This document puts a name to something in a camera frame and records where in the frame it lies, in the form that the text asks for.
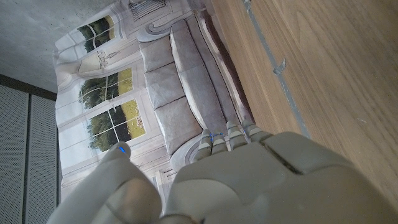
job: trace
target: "acoustic panel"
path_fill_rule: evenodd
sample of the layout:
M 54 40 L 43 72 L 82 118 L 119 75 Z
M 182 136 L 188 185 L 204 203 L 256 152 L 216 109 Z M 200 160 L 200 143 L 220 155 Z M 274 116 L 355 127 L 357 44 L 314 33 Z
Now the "acoustic panel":
M 22 223 L 29 95 L 0 85 L 0 223 Z
M 55 102 L 32 95 L 25 223 L 46 223 L 57 206 Z

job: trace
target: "printed window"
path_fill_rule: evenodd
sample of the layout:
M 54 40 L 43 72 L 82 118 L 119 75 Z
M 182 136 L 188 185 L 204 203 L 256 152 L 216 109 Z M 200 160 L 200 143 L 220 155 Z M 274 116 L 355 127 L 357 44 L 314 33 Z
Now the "printed window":
M 85 81 L 80 88 L 79 103 L 83 104 L 84 108 L 88 110 L 105 100 L 111 100 L 132 89 L 131 68 L 127 68 L 107 77 L 92 78 Z
M 103 152 L 119 141 L 127 142 L 146 133 L 135 100 L 89 119 L 87 131 L 90 148 Z
M 84 46 L 87 53 L 114 38 L 114 22 L 110 16 L 105 16 L 95 22 L 79 27 L 77 30 L 86 39 Z

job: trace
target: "wooden table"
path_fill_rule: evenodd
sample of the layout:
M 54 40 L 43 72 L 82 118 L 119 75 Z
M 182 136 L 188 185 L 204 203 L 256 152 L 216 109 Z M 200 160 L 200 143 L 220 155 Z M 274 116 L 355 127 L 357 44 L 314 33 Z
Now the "wooden table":
M 398 208 L 398 3 L 376 0 L 212 1 L 258 126 L 301 133 L 353 161 Z

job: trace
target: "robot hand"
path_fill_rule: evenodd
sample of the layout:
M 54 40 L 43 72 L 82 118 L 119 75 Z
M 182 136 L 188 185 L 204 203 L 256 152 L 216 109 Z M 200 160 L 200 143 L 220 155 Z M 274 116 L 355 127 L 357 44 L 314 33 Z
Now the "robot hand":
M 231 151 L 223 133 L 202 132 L 196 162 L 177 173 L 163 217 L 159 194 L 120 142 L 49 223 L 398 223 L 340 155 L 299 134 L 242 127 L 227 123 Z

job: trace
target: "sofa cushion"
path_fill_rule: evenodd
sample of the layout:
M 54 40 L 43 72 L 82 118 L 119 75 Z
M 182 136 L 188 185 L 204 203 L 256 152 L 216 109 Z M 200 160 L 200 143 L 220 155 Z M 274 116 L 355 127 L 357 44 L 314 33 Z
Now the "sofa cushion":
M 153 71 L 174 61 L 168 35 L 159 40 L 140 42 L 139 49 L 144 59 L 145 72 Z
M 238 123 L 239 119 L 226 83 L 217 66 L 215 58 L 211 54 L 209 47 L 201 34 L 197 19 L 195 17 L 187 19 L 187 25 L 217 93 L 218 101 L 220 103 L 221 110 L 224 113 L 225 120 Z
M 185 21 L 172 26 L 170 40 L 178 76 L 196 119 L 210 131 L 226 131 L 216 91 Z
M 174 63 L 146 72 L 145 83 L 154 110 L 185 96 Z
M 155 110 L 160 129 L 171 156 L 182 144 L 201 133 L 202 128 L 191 112 L 186 97 Z

